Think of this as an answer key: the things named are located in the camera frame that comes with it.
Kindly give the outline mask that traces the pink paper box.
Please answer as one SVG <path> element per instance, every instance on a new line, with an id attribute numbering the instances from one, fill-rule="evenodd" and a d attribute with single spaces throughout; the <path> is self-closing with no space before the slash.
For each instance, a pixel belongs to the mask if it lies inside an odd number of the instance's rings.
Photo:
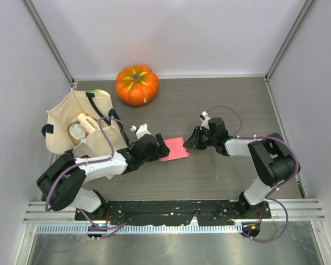
<path id="1" fill-rule="evenodd" d="M 169 148 L 169 155 L 164 158 L 160 158 L 159 159 L 160 162 L 178 160 L 190 156 L 190 153 L 188 153 L 187 149 L 183 146 L 184 145 L 183 137 L 166 139 L 164 142 L 167 148 Z"/>

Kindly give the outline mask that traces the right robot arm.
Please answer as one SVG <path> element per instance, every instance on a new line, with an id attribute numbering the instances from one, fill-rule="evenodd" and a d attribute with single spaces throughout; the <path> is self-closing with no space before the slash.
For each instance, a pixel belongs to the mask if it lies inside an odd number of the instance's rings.
<path id="1" fill-rule="evenodd" d="M 251 218 L 265 200 L 300 171 L 300 164 L 292 148 L 280 134 L 268 136 L 230 136 L 222 118 L 204 118 L 184 143 L 187 149 L 205 150 L 213 147 L 222 156 L 245 156 L 253 161 L 257 177 L 249 188 L 241 192 L 238 210 L 244 218 Z"/>

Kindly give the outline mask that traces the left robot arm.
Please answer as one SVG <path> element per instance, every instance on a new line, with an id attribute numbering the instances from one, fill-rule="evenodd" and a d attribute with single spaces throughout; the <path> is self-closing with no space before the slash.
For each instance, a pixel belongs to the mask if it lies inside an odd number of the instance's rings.
<path id="1" fill-rule="evenodd" d="M 106 217 L 108 203 L 98 191 L 82 188 L 85 183 L 133 172 L 169 153 L 161 134 L 146 134 L 113 155 L 74 158 L 65 153 L 38 178 L 36 185 L 46 199 L 46 210 L 60 211 L 71 206 L 91 220 L 101 220 Z"/>

